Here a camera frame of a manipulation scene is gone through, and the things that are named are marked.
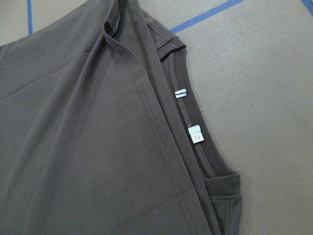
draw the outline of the stitched seam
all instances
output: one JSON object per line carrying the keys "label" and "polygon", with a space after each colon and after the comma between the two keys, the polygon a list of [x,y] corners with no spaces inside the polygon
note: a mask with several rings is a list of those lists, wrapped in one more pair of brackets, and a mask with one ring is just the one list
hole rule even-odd
{"label": "stitched seam", "polygon": [[[136,39],[137,39],[137,41],[138,41],[138,43],[139,43],[139,46],[140,46],[140,49],[141,49],[141,53],[142,53],[143,56],[144,56],[146,68],[148,68],[148,71],[147,71],[147,72],[148,72],[148,75],[152,76],[152,72],[150,71],[151,65],[150,65],[150,63],[149,63],[149,60],[147,60],[146,50],[145,50],[143,41],[142,41],[142,39],[141,39],[141,37],[140,37],[140,33],[139,33],[139,31],[138,31],[138,29],[137,29],[135,23],[134,23],[133,12],[132,12],[131,8],[129,8],[129,6],[127,6],[126,9],[129,10],[129,12],[130,12],[131,24],[132,24],[132,27],[133,27],[133,29],[134,29],[134,32],[135,32],[135,35],[136,35]],[[145,92],[144,92],[144,90],[143,90],[143,88],[142,88],[142,84],[141,84],[141,83],[140,83],[140,87],[141,87],[142,93],[144,94],[145,99],[146,99],[146,101],[147,101],[147,97],[146,97],[146,94],[145,94]],[[160,130],[159,130],[158,126],[155,125],[155,127],[156,127],[156,129],[157,129],[158,136],[161,136]],[[159,139],[159,141],[161,142],[161,145],[163,145],[163,147],[164,147],[164,149],[165,149],[165,151],[166,151],[166,153],[167,153],[167,160],[168,160],[169,163],[170,163],[171,169],[173,170],[173,172],[175,172],[175,169],[174,169],[173,164],[172,164],[172,162],[171,162],[171,160],[170,160],[169,154],[168,154],[168,152],[167,152],[167,149],[166,149],[166,147],[165,147],[165,144],[164,144],[162,138],[157,138],[157,139]],[[172,182],[172,184],[173,184],[173,178],[172,178],[172,176],[171,176],[171,173],[170,173],[168,164],[166,163],[165,156],[162,155],[162,158],[163,158],[163,161],[164,161],[164,163],[165,163],[165,165],[166,165],[166,167],[167,167],[167,170],[169,171],[169,176],[170,176],[171,182]],[[180,184],[179,184],[179,181],[178,181],[177,177],[175,177],[175,180],[176,180],[176,183],[177,183],[177,186],[178,186],[180,192],[182,193],[182,189],[181,189],[181,186],[180,186]],[[175,187],[175,186],[174,186],[174,190],[175,190],[175,193],[176,193],[176,195],[177,195],[177,198],[178,198],[178,201],[179,201],[179,204],[180,204],[180,208],[182,209],[182,204],[181,204],[181,202],[180,202],[180,199],[179,199],[179,196],[178,196],[178,194],[177,194],[177,191],[176,191],[176,187]],[[190,210],[189,210],[189,208],[188,208],[188,204],[187,204],[186,198],[185,198],[185,196],[184,196],[183,193],[182,193],[182,197],[183,197],[183,201],[184,201],[184,203],[185,203],[185,206],[186,206],[186,208],[187,208],[187,210],[188,210],[188,212],[189,212],[189,216],[190,216],[190,218],[191,218],[191,220],[192,220],[194,230],[195,230],[196,233],[198,234],[197,228],[196,228],[196,226],[195,226],[195,222],[194,222],[193,217],[192,217],[192,215],[191,215],[191,212],[190,212]],[[189,224],[188,224],[188,222],[187,222],[186,215],[185,215],[185,211],[184,211],[183,209],[182,209],[182,213],[183,213],[183,216],[184,216],[184,220],[186,221],[187,227],[188,227],[188,229],[189,229],[189,232],[191,233],[191,230],[190,230],[190,227],[189,227]]]}
{"label": "stitched seam", "polygon": [[[169,57],[171,58],[169,60],[169,63],[170,63],[169,67],[170,67],[172,79],[174,80],[174,82],[175,82],[175,84],[177,86],[177,89],[179,89],[178,80],[177,80],[176,72],[175,72],[175,66],[174,66],[174,53],[171,54]],[[186,106],[185,106],[183,100],[179,99],[178,104],[180,105],[180,110],[183,110],[183,112],[185,113],[184,118],[186,118],[188,120],[187,125],[189,125],[189,124],[192,125],[192,122],[190,120],[189,114],[187,112],[187,109],[186,109]],[[198,161],[199,161],[203,171],[205,172],[206,176],[207,177],[210,177],[210,176],[216,177],[217,175],[214,172],[214,170],[212,169],[212,167],[211,167],[211,165],[210,165],[210,163],[209,163],[209,161],[208,161],[208,159],[207,159],[207,157],[206,157],[206,155],[205,155],[201,145],[200,144],[195,144],[195,145],[192,145],[192,146],[195,149],[195,155],[197,156]]]}
{"label": "stitched seam", "polygon": [[[189,192],[191,190],[192,190],[192,188],[189,188],[187,190],[184,190],[183,193],[187,193],[187,192]],[[174,198],[176,198],[176,195],[174,195],[174,196],[171,195],[169,197],[166,197],[161,203],[156,203],[156,204],[153,204],[152,206],[146,208],[144,213],[136,214],[134,216],[135,218],[132,217],[131,219],[125,219],[123,222],[117,224],[115,227],[110,229],[109,233],[110,234],[111,233],[116,233],[117,231],[119,231],[121,229],[133,227],[135,222],[137,222],[138,220],[142,219],[143,217],[151,214],[154,210],[157,210],[160,207],[163,207],[164,204],[165,205],[169,205],[174,200]]]}
{"label": "stitched seam", "polygon": [[242,194],[236,193],[231,195],[212,195],[210,196],[212,201],[225,201],[225,200],[231,200],[231,199],[241,199]]}
{"label": "stitched seam", "polygon": [[[116,48],[116,50],[117,50],[117,51],[120,53],[120,55],[123,57],[123,52],[121,52],[121,51],[120,51],[119,49],[117,49],[117,48]],[[130,70],[132,71],[133,80],[134,80],[134,82],[136,83],[136,81],[138,81],[138,80],[135,79],[136,73],[135,73],[135,71],[133,70],[132,65],[129,63],[129,61],[126,60],[126,62],[127,62],[127,64],[128,64],[128,67],[129,67]],[[137,88],[137,89],[140,89],[140,90],[138,90],[138,91],[139,91],[139,92],[144,96],[144,98],[145,98],[145,99],[143,99],[143,98],[141,97],[141,95],[139,96],[141,102],[144,104],[145,112],[146,112],[148,115],[149,115],[149,114],[152,114],[152,111],[151,111],[151,109],[150,109],[150,106],[149,106],[149,104],[148,104],[148,102],[147,102],[146,94],[145,94],[145,92],[144,92],[144,90],[143,90],[143,87],[142,87],[142,85],[141,85],[140,82],[139,82],[139,85],[136,86],[136,88]],[[153,116],[153,115],[151,115],[151,118],[152,118],[152,121],[151,121],[151,119],[150,119],[149,117],[148,117],[148,120],[149,120],[150,125],[153,126],[152,122],[155,122],[155,119],[154,119],[154,116]],[[160,135],[160,132],[159,132],[159,129],[158,129],[157,125],[154,125],[154,127],[157,129],[157,132],[158,132],[159,135]],[[178,198],[180,195],[177,193],[176,187],[175,187],[175,185],[174,185],[174,183],[173,183],[174,180],[173,180],[172,175],[171,175],[171,173],[170,173],[170,168],[169,168],[169,166],[168,166],[168,164],[167,164],[167,162],[166,162],[166,160],[165,160],[165,157],[164,157],[164,154],[163,154],[163,150],[162,150],[162,148],[161,148],[161,146],[160,146],[160,145],[164,145],[164,143],[163,143],[162,141],[160,141],[160,139],[157,137],[155,129],[152,128],[152,130],[153,130],[154,137],[155,137],[155,138],[158,140],[158,142],[159,142],[158,148],[159,148],[160,152],[162,153],[162,160],[163,160],[163,162],[164,162],[164,164],[165,164],[165,166],[166,166],[166,169],[167,169],[167,171],[168,171],[168,175],[169,175],[169,177],[170,177],[170,179],[171,179],[171,184],[173,185],[173,188],[174,188],[174,191],[175,191],[175,195],[176,195],[176,197]],[[179,202],[180,208],[182,209],[182,204],[181,204],[181,202],[180,202],[179,199],[178,199],[178,202]],[[184,216],[184,220],[185,220],[185,222],[186,222],[186,224],[187,224],[188,230],[189,230],[189,232],[190,232],[190,234],[191,234],[191,230],[190,230],[189,224],[188,224],[188,222],[187,222],[187,220],[186,220],[186,217],[185,217],[185,215],[184,215],[184,211],[183,211],[183,210],[182,210],[182,213],[183,213],[183,216]]]}
{"label": "stitched seam", "polygon": [[224,224],[224,234],[225,235],[228,235],[228,232],[227,232],[227,225],[228,225],[228,211],[227,211],[227,209],[228,209],[228,204],[227,204],[227,200],[226,201],[224,201],[224,204],[225,204],[225,224]]}
{"label": "stitched seam", "polygon": [[160,31],[158,31],[151,23],[147,22],[147,26],[154,32],[156,33],[158,36],[160,36],[161,38],[163,38],[165,40],[165,42],[161,42],[158,45],[156,45],[156,49],[159,50],[162,46],[164,46],[165,44],[167,44],[170,40],[172,40],[173,38],[177,38],[177,35],[173,35],[169,38],[166,38],[162,33],[160,33]]}
{"label": "stitched seam", "polygon": [[[170,58],[171,58],[171,57],[172,57],[172,54],[169,55],[169,58],[168,58],[167,60],[169,61],[169,68],[170,68],[170,84],[171,84],[171,89],[172,89],[172,92],[174,93],[175,90],[174,90],[174,85],[173,85],[173,83],[172,83],[173,74],[172,74],[172,71],[171,71],[171,64],[170,64],[170,63],[171,63],[171,61],[170,61]],[[182,124],[183,124],[183,126],[184,126],[185,133],[186,133],[186,135],[188,135],[188,132],[186,131],[186,130],[188,129],[186,117],[183,115],[182,112],[179,111],[179,110],[180,110],[180,106],[179,106],[179,102],[178,102],[179,100],[180,100],[180,99],[176,99],[176,105],[177,105],[177,107],[178,107],[179,117],[180,117],[180,120],[181,120],[181,122],[182,122]],[[193,145],[193,144],[190,143],[190,146],[191,146],[191,148],[193,149],[193,152],[195,153],[195,155],[196,155],[196,157],[197,157],[197,159],[198,159],[198,162],[199,162],[199,164],[201,165],[201,168],[203,169],[204,173],[206,174],[207,177],[209,177],[209,173],[208,173],[208,172],[206,171],[206,169],[203,167],[202,162],[200,161],[200,159],[199,159],[199,157],[198,157],[198,155],[197,155],[197,152],[196,152],[196,149],[195,149],[195,145]]]}
{"label": "stitched seam", "polygon": [[227,235],[229,235],[229,225],[230,225],[230,200],[227,200],[228,205],[228,216],[227,216]]}

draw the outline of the white label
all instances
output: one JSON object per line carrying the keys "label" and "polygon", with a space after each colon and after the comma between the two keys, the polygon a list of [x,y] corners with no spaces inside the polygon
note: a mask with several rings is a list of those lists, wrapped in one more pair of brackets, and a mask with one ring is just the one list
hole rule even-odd
{"label": "white label", "polygon": [[186,89],[182,89],[182,90],[179,90],[179,91],[175,92],[176,98],[181,98],[181,97],[184,97],[186,95],[187,95],[187,90]]}
{"label": "white label", "polygon": [[191,136],[193,143],[198,143],[198,142],[204,141],[204,138],[203,138],[201,131],[195,132],[195,133],[191,134],[190,136]]}

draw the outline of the blue line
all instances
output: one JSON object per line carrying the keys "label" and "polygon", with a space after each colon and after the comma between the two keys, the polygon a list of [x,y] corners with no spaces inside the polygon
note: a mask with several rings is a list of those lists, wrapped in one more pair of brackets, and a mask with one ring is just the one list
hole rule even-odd
{"label": "blue line", "polygon": [[186,28],[188,28],[188,27],[190,27],[190,26],[192,26],[192,25],[194,25],[200,21],[203,21],[203,20],[205,20],[205,19],[207,19],[207,18],[209,18],[209,17],[211,17],[211,16],[213,16],[213,15],[215,15],[221,11],[224,11],[224,10],[226,10],[226,9],[232,7],[233,5],[236,5],[242,1],[244,1],[244,0],[229,0],[227,2],[224,2],[223,4],[218,5],[214,8],[212,8],[211,10],[208,10],[208,11],[196,16],[195,18],[192,18],[190,20],[187,20],[184,23],[181,23],[180,25],[175,26],[174,28],[171,29],[171,32],[177,33],[179,31],[182,31],[183,29],[186,29]]}
{"label": "blue line", "polygon": [[28,22],[28,35],[33,34],[33,19],[31,15],[31,0],[27,0],[27,22]]}
{"label": "blue line", "polygon": [[312,0],[302,0],[303,4],[307,7],[311,15],[313,16],[313,1]]}

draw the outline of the garment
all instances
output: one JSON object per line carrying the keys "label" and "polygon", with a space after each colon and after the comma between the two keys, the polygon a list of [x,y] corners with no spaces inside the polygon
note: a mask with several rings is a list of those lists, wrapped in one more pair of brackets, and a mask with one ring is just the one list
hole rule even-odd
{"label": "garment", "polygon": [[137,0],[89,0],[1,46],[0,95],[0,234],[238,234],[240,175],[186,45]]}

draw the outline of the clothing tag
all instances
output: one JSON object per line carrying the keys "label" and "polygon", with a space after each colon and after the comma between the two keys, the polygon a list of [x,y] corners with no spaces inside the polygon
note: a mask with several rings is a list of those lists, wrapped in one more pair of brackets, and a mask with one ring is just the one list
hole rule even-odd
{"label": "clothing tag", "polygon": [[181,97],[184,97],[186,95],[187,95],[187,90],[186,89],[182,89],[182,90],[179,90],[179,91],[175,92],[176,98],[181,98]]}
{"label": "clothing tag", "polygon": [[201,133],[201,128],[199,125],[189,127],[188,132],[191,136],[191,140],[193,143],[204,141],[203,135]]}

